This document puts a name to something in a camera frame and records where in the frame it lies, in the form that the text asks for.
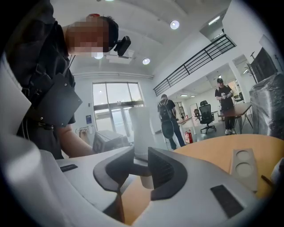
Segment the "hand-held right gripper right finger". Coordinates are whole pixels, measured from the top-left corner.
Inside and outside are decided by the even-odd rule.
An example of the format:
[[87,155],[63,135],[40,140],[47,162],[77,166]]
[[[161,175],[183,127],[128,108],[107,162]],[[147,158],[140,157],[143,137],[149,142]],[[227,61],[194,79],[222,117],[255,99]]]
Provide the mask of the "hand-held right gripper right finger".
[[137,227],[223,227],[256,205],[253,192],[220,167],[179,153],[148,149],[154,188]]

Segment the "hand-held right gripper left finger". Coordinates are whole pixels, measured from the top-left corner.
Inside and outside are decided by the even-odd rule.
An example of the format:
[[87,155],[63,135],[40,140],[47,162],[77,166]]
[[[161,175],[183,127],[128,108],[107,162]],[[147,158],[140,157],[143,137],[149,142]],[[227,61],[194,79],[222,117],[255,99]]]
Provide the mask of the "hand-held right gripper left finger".
[[125,217],[121,187],[133,163],[133,146],[57,161],[61,168],[76,165],[75,169],[63,172],[71,185],[94,208],[122,223]]

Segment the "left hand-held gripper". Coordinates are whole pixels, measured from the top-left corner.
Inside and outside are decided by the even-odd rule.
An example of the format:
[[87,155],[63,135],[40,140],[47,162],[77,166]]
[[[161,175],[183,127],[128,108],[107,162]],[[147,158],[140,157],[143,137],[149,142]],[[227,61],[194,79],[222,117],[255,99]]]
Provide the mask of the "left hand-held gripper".
[[131,146],[128,138],[109,130],[96,131],[93,141],[93,152],[103,153],[114,149]]

